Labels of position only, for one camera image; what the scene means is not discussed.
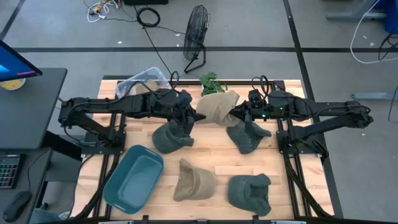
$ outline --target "potted plant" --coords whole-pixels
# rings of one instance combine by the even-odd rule
[[[221,87],[221,83],[215,81],[217,79],[217,74],[214,72],[209,72],[206,75],[200,77],[200,83],[202,85],[203,91],[202,96],[212,94],[212,93],[225,93],[228,91],[228,87],[225,85],[225,90]]]

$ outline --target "keyboard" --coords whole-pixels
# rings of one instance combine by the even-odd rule
[[[21,169],[23,155],[0,154],[0,189],[13,189]]]

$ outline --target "gray floor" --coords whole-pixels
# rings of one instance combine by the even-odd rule
[[[290,0],[301,46],[347,48],[356,23],[328,21],[325,14],[354,9],[358,3],[357,0]],[[16,0],[8,1],[5,9],[0,9],[0,29],[16,4]],[[162,17],[162,26],[185,32],[190,11],[197,4],[204,4],[211,13],[206,46],[294,46],[280,0],[170,0],[168,5],[154,8]],[[135,14],[131,7],[126,6],[125,10]],[[109,17],[131,19],[112,8]],[[156,46],[183,45],[183,36],[168,30],[153,28],[149,34]],[[385,35],[381,22],[363,22],[354,46],[377,48]],[[145,32],[136,23],[89,24],[86,7],[80,0],[26,0],[4,41],[12,47],[150,47]],[[160,54],[171,70],[182,73],[187,61],[181,52]],[[166,72],[155,52],[25,53],[23,56],[38,67],[68,68],[61,92],[64,99],[95,97],[103,75],[133,75],[153,66]],[[258,75],[270,79],[302,78],[296,53],[208,52],[207,56],[207,64],[194,74],[214,71],[220,78]],[[358,57],[376,60],[377,54],[358,54]],[[304,58],[317,101],[345,101],[355,91],[393,90],[398,85],[396,61],[362,65],[348,53],[305,53]],[[398,222],[395,211],[398,152],[394,139],[398,124],[387,121],[389,102],[361,103],[372,109],[375,122],[370,127],[343,128],[326,134],[343,213],[345,218]],[[50,130],[61,134],[57,113],[55,110]],[[83,131],[76,129],[72,133],[83,134]],[[54,195],[63,189],[72,193],[73,184],[53,184],[45,198],[56,212],[70,207],[69,199],[55,200]]]

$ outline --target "wooden tabletop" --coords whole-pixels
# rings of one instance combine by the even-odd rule
[[[114,98],[117,80],[103,80],[98,98]],[[285,80],[286,91],[296,96],[304,97],[300,80]],[[193,108],[200,99],[201,86],[179,85],[178,90],[187,90],[193,98]],[[241,97],[238,103],[248,98],[250,85],[230,85],[228,90],[234,90]],[[110,114],[95,114],[94,119],[104,126],[109,125]],[[131,146],[141,144],[157,152],[154,148],[152,133],[166,120],[158,118],[126,119],[125,150]],[[134,215],[127,215],[113,208],[112,220],[141,220],[143,215],[149,215],[150,220],[251,220],[253,212],[241,210],[228,203],[226,198],[227,184],[234,175],[265,174],[271,179],[269,186],[269,203],[271,212],[260,219],[291,219],[292,205],[287,185],[286,171],[283,157],[279,154],[274,120],[267,122],[256,121],[264,129],[271,131],[272,137],[264,138],[259,147],[252,153],[242,155],[232,140],[228,137],[224,127],[217,124],[196,124],[191,137],[195,140],[193,147],[184,147],[170,154],[161,154],[164,159],[162,177],[145,207]],[[306,126],[311,121],[294,122],[295,125]],[[186,159],[193,166],[208,169],[216,174],[216,193],[207,200],[184,200],[175,202],[173,194],[178,181],[179,160]],[[317,202],[328,213],[333,214],[328,186],[320,159],[315,154],[300,155],[305,183]],[[79,213],[89,201],[98,186],[102,155],[94,156],[80,171],[78,185],[75,192],[75,206],[72,216]],[[301,215],[303,203],[300,191],[296,188],[297,199]],[[104,214],[105,202],[101,206]]]

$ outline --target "computer monitor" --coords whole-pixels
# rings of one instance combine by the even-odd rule
[[[0,82],[38,75],[38,68],[0,40]]]

